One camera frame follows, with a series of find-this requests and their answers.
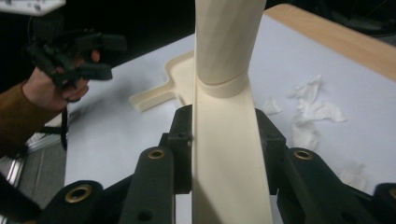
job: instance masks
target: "flat cream plastic piece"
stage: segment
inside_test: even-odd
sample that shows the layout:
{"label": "flat cream plastic piece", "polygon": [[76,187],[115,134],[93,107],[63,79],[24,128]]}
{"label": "flat cream plastic piece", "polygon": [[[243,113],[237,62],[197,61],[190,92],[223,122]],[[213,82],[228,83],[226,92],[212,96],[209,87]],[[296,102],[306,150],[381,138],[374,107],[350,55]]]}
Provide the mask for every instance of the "flat cream plastic piece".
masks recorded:
{"label": "flat cream plastic piece", "polygon": [[248,65],[265,1],[196,0],[192,222],[273,223]]}
{"label": "flat cream plastic piece", "polygon": [[249,83],[226,99],[195,88],[193,223],[273,223]]}
{"label": "flat cream plastic piece", "polygon": [[168,77],[165,84],[152,90],[132,95],[129,98],[129,103],[138,111],[148,110],[155,105],[175,98],[182,105],[191,105],[194,77],[193,63],[193,51],[172,59],[165,66]]}
{"label": "flat cream plastic piece", "polygon": [[12,0],[0,1],[0,12],[30,16],[44,16],[66,4],[65,0]]}

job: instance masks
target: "white table surface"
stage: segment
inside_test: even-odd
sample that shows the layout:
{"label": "white table surface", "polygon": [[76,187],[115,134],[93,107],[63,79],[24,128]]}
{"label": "white table surface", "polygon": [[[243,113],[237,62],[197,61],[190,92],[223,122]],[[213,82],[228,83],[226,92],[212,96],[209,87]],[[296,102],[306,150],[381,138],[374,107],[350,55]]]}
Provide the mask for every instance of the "white table surface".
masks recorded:
{"label": "white table surface", "polygon": [[[88,94],[69,107],[66,185],[95,180],[107,188],[134,172],[140,152],[158,145],[181,105],[172,100],[140,113],[128,98],[162,85],[164,65],[193,48],[191,35],[115,67],[111,81],[91,81]],[[396,182],[396,83],[264,15],[249,67],[251,87],[258,107],[269,96],[282,107],[269,118],[289,147],[298,104],[290,90],[318,75],[318,101],[339,105],[347,121],[316,122],[316,152],[336,173],[362,164],[369,194],[378,183]],[[191,222],[190,203],[189,196],[177,196],[178,223]]]}

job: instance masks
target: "screw hole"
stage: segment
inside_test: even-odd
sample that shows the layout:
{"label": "screw hole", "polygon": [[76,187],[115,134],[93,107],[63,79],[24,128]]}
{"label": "screw hole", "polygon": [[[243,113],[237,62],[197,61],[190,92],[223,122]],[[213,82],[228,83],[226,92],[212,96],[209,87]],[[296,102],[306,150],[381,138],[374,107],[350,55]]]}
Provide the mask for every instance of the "screw hole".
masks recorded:
{"label": "screw hole", "polygon": [[64,196],[64,200],[68,203],[78,203],[88,198],[91,193],[92,187],[90,185],[81,185],[69,190]]}
{"label": "screw hole", "polygon": [[150,151],[150,153],[148,154],[148,157],[151,159],[154,159],[154,160],[160,159],[164,156],[165,156],[165,151],[162,149],[156,149],[156,150]]}
{"label": "screw hole", "polygon": [[393,199],[396,199],[396,188],[393,188],[389,191],[390,196],[392,196]]}
{"label": "screw hole", "polygon": [[305,161],[309,161],[314,158],[314,156],[311,153],[309,153],[307,151],[302,151],[302,150],[295,151],[294,156],[297,157],[298,159],[305,160]]}

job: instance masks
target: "crumpled paper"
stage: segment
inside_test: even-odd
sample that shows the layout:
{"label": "crumpled paper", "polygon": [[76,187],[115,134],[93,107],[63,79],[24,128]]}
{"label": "crumpled paper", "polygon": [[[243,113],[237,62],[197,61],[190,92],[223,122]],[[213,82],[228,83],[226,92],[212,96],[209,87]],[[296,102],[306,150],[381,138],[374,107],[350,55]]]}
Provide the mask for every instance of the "crumpled paper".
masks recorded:
{"label": "crumpled paper", "polygon": [[347,166],[339,169],[338,178],[354,189],[364,191],[366,187],[366,176],[364,175],[365,165],[362,163],[350,162]]}
{"label": "crumpled paper", "polygon": [[292,124],[294,147],[309,150],[317,148],[318,131],[314,121],[330,119],[333,122],[342,122],[347,120],[338,105],[328,101],[316,102],[320,84],[321,76],[317,76],[307,84],[295,87],[290,93],[290,97],[297,98],[299,102],[299,114],[294,117]]}
{"label": "crumpled paper", "polygon": [[264,112],[265,115],[274,115],[282,112],[282,108],[280,108],[280,106],[277,104],[276,99],[272,96],[265,99],[261,110],[262,112]]}

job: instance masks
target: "wooden table edge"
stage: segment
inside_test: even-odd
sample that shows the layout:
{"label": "wooden table edge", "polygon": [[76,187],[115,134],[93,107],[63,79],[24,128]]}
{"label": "wooden table edge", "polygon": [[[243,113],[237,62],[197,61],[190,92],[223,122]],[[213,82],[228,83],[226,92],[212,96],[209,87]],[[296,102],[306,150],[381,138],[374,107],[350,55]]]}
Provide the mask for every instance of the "wooden table edge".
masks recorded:
{"label": "wooden table edge", "polygon": [[289,4],[264,14],[320,44],[396,81],[396,48]]}

